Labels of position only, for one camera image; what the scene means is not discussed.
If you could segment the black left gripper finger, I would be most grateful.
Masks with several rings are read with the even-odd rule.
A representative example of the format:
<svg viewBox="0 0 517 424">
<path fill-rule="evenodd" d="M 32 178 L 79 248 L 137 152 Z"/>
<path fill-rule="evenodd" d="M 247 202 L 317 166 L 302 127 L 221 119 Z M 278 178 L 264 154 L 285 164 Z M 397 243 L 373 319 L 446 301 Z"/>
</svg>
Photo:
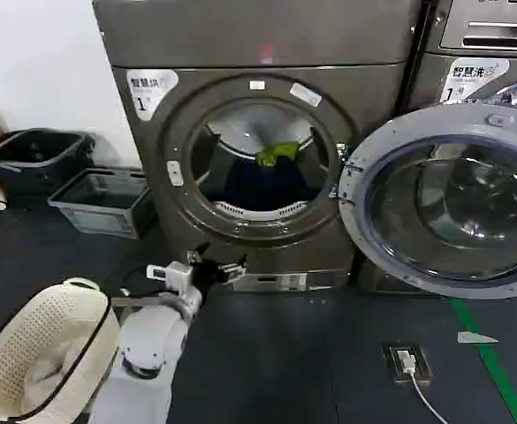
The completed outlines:
<svg viewBox="0 0 517 424">
<path fill-rule="evenodd" d="M 220 284 L 233 284 L 246 274 L 247 255 L 243 254 L 237 261 L 218 266 Z"/>
<path fill-rule="evenodd" d="M 192 249 L 187 250 L 186 251 L 187 263 L 190 265 L 202 263 L 203 255 L 205 254 L 205 252 L 209 248 L 209 246 L 210 246 L 210 242 L 206 241 Z"/>
</svg>

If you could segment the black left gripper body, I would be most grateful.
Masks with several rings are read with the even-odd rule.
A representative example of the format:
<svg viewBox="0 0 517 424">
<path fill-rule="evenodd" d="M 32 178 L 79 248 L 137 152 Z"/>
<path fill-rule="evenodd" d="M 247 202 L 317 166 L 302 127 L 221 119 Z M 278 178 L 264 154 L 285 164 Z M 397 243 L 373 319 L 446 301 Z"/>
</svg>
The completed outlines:
<svg viewBox="0 0 517 424">
<path fill-rule="evenodd" d="M 224 281 L 221 264 L 212 260 L 202 260 L 194 265 L 194 287 L 199 292 L 208 292 L 215 284 Z"/>
</svg>

